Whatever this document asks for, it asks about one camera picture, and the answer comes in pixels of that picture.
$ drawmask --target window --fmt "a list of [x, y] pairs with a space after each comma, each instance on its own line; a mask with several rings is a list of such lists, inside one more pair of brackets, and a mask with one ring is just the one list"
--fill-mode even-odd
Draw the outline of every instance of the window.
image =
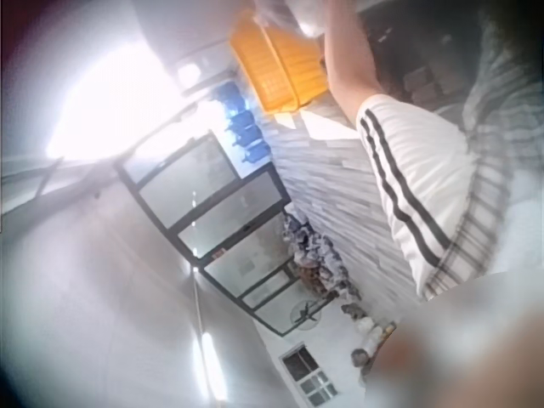
[[331, 380], [320, 369], [305, 346], [297, 348], [282, 360], [292, 379], [313, 406], [323, 405], [338, 394]]

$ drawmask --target orange basket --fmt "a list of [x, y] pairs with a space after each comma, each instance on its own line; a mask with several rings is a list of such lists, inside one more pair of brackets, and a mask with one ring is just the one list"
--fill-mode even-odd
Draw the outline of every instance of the orange basket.
[[244, 13], [230, 46], [266, 113], [298, 111], [328, 89], [314, 40], [261, 27]]

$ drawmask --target fan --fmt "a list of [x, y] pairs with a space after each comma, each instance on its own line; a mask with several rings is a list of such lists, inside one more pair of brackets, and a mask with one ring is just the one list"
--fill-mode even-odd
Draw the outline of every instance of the fan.
[[312, 312], [317, 304], [314, 300], [304, 300], [297, 303], [291, 312], [291, 323], [299, 330], [311, 330], [317, 326], [321, 318], [321, 312]]

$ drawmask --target ceiling light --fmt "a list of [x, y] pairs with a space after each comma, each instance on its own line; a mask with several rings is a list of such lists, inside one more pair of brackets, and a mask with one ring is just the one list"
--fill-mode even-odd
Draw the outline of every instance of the ceiling light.
[[201, 77], [201, 69], [196, 64], [187, 64], [178, 69], [179, 82], [186, 88], [193, 88]]
[[202, 349], [204, 351], [207, 378], [213, 396], [218, 401], [226, 401], [227, 386], [224, 382], [223, 370], [221, 370], [221, 365], [219, 364], [218, 354], [213, 346], [212, 336], [209, 333], [202, 335]]

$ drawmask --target black metal frame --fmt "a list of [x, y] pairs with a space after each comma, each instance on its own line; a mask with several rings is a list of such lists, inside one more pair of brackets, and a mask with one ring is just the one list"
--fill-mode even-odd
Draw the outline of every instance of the black metal frame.
[[[277, 297], [280, 293], [285, 291], [288, 287], [294, 285], [296, 282], [299, 281], [299, 278], [295, 276], [292, 273], [292, 271], [288, 268], [288, 264], [292, 261], [292, 258], [289, 258], [282, 265], [280, 265], [278, 268], [274, 269], [272, 272], [267, 274], [263, 279], [261, 279], [256, 284], [252, 285], [250, 288], [248, 288], [238, 297], [236, 297], [231, 292], [229, 292], [223, 285], [221, 285], [216, 279], [213, 278], [213, 276], [211, 276], [206, 271], [206, 267], [209, 264], [211, 264], [215, 259], [217, 259], [217, 256], [214, 257], [215, 254], [217, 254], [218, 252], [221, 253], [224, 251], [228, 251], [230, 248], [234, 247], [240, 241], [242, 241], [243, 239], [248, 237], [250, 234], [252, 234], [256, 230], [261, 228], [266, 223], [268, 223], [272, 218], [276, 217], [280, 213], [285, 213], [284, 208], [287, 204], [291, 202], [291, 197], [289, 196], [285, 186], [281, 182], [280, 176], [276, 172], [274, 165], [272, 163], [268, 163], [264, 165], [263, 167], [259, 168], [258, 170], [256, 170], [255, 172], [253, 172], [252, 174], [250, 174], [249, 176], [245, 178], [240, 178], [240, 176], [238, 175], [238, 172], [235, 170], [234, 166], [232, 165], [232, 162], [226, 155], [226, 152], [224, 151], [223, 147], [217, 141], [217, 138], [215, 138], [215, 136], [210, 133], [197, 140], [192, 139], [186, 145], [174, 151], [162, 163], [158, 164], [148, 174], [146, 174], [138, 183], [135, 183], [131, 179], [128, 172], [123, 166], [124, 163], [133, 155], [133, 153], [136, 151], [138, 147], [140, 147], [145, 141], [147, 141], [151, 137], [155, 136], [157, 133], [163, 130], [166, 126], [175, 122], [175, 120], [178, 117], [179, 116], [173, 117], [166, 124], [161, 125], [155, 132], [151, 133], [146, 138], [140, 140], [130, 151], [128, 151], [127, 153], [122, 155], [118, 160], [115, 161], [114, 167], [117, 170], [121, 181], [127, 186], [128, 191], [134, 197], [134, 200], [136, 200], [136, 202], [140, 205], [140, 207], [142, 208], [144, 213], [148, 216], [148, 218], [151, 220], [151, 222], [162, 232], [162, 234], [181, 253], [181, 255], [185, 259], [187, 259], [191, 265], [198, 267], [202, 275], [210, 283], [212, 283], [212, 285], [214, 285], [228, 299], [230, 299], [232, 302], [237, 304], [242, 310], [248, 313], [253, 319], [257, 320], [259, 323], [267, 327], [269, 330], [271, 330], [273, 333], [277, 334], [278, 336], [284, 337], [290, 332], [292, 332], [293, 330], [297, 329], [297, 327], [299, 327], [301, 324], [303, 324], [303, 321], [296, 324], [288, 331], [279, 332], [269, 323], [259, 318], [255, 312], [259, 310], [260, 308], [262, 308], [268, 302], [272, 301], [275, 297]], [[201, 202], [197, 207], [191, 209], [180, 220], [174, 223], [172, 227], [168, 228], [161, 222], [161, 220], [151, 210], [149, 205], [145, 202], [144, 198], [140, 194], [140, 191], [152, 179], [154, 179], [158, 174], [164, 171], [168, 166], [175, 163], [185, 154], [191, 152], [196, 146], [203, 143], [208, 143], [210, 141], [212, 143], [217, 144], [219, 151], [222, 152], [222, 154], [224, 155], [224, 159], [226, 160], [227, 163], [229, 163], [229, 166], [233, 174], [235, 175], [235, 180], [225, 185], [219, 191], [216, 191], [215, 193], [213, 193], [206, 200]], [[274, 205], [272, 205], [270, 208], [262, 212], [260, 215], [258, 215], [254, 220], [251, 221], [251, 223], [242, 226], [234, 234], [232, 234], [231, 236], [223, 240], [223, 242], [220, 242], [219, 244], [217, 244], [212, 250], [208, 251], [208, 253], [202, 254], [199, 258], [195, 256], [193, 252], [190, 250], [190, 248], [179, 238], [179, 234], [183, 230], [185, 230], [185, 228], [189, 227], [193, 221], [196, 221], [198, 218], [200, 218], [205, 213], [210, 211], [212, 208], [217, 206], [224, 199], [231, 196], [237, 190], [243, 188], [245, 185], [251, 183], [254, 179], [256, 179], [257, 177], [265, 173], [267, 173], [272, 178], [276, 189], [280, 192], [281, 199], [278, 202], [276, 202]], [[271, 279], [272, 277], [280, 273], [282, 270], [284, 270], [290, 278], [287, 284], [285, 284], [282, 288], [280, 288], [279, 290], [267, 296], [263, 301], [261, 301], [257, 306], [253, 308], [250, 308], [246, 303], [243, 302], [242, 299], [244, 297], [246, 297], [249, 293], [259, 288], [261, 285], [266, 283], [269, 279]], [[324, 299], [323, 304], [317, 310], [315, 310], [311, 315], [318, 313], [330, 301], [331, 299]]]

